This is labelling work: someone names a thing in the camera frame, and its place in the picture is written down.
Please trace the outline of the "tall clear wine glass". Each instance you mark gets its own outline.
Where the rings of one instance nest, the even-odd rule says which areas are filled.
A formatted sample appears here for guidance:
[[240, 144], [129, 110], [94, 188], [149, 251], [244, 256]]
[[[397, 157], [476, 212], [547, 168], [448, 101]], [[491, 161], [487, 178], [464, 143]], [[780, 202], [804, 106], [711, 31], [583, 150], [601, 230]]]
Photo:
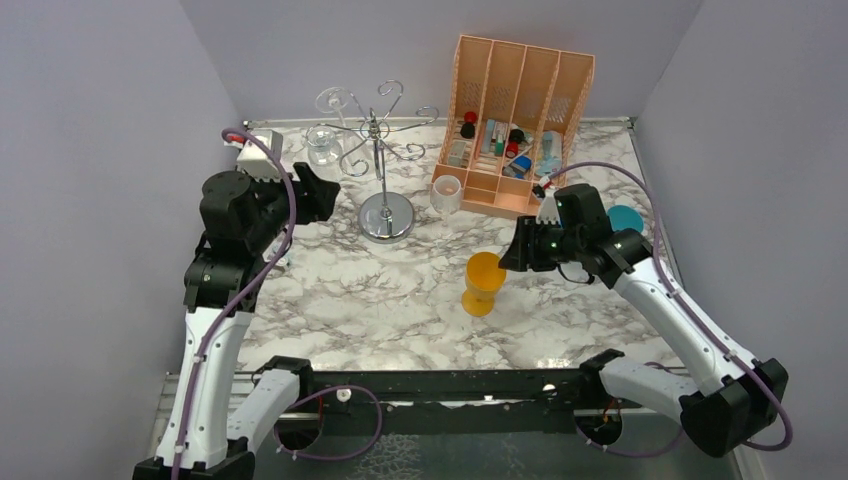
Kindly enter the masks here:
[[336, 123], [327, 121], [318, 122], [319, 127], [329, 127], [336, 130], [354, 132], [355, 128], [347, 125], [343, 111], [353, 103], [355, 96], [352, 92], [344, 87], [330, 87], [322, 91], [315, 99], [315, 107], [320, 113], [335, 114], [337, 117]]

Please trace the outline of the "ribbed clear glass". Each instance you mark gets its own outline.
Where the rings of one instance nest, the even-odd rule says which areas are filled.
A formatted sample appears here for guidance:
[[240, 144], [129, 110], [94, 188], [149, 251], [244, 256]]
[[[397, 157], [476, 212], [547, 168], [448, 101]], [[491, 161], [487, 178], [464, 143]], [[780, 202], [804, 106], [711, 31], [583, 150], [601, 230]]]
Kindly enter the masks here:
[[342, 175], [339, 159], [343, 151], [335, 131], [316, 125], [307, 130], [305, 140], [308, 162], [312, 170], [324, 180], [338, 181]]

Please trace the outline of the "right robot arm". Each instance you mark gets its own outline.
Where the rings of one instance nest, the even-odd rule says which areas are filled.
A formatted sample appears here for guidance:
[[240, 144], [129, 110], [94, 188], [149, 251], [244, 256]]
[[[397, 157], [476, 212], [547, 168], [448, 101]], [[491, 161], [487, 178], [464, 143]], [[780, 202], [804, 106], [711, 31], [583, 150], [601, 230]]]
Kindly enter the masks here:
[[787, 414], [788, 373], [761, 361], [727, 335], [674, 281], [647, 238], [615, 230], [596, 188], [575, 184], [544, 200], [554, 217], [517, 218], [501, 268], [548, 272], [576, 262], [629, 302], [683, 362], [687, 376], [628, 360], [607, 350], [584, 362], [579, 398], [600, 407], [633, 401], [673, 421], [703, 453], [720, 458]]

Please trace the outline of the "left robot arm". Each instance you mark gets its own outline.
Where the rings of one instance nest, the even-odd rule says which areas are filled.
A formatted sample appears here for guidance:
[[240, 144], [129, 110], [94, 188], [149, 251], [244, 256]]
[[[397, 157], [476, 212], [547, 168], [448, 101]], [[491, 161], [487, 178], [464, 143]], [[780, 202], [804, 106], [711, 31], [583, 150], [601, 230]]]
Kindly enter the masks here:
[[247, 399], [230, 407], [238, 354], [271, 265], [265, 251], [291, 225], [329, 220], [340, 192], [308, 164], [293, 168], [279, 181], [230, 170], [204, 182], [204, 232], [184, 275], [186, 341], [174, 404], [134, 478], [250, 479], [278, 417], [313, 401], [310, 362], [275, 357]]

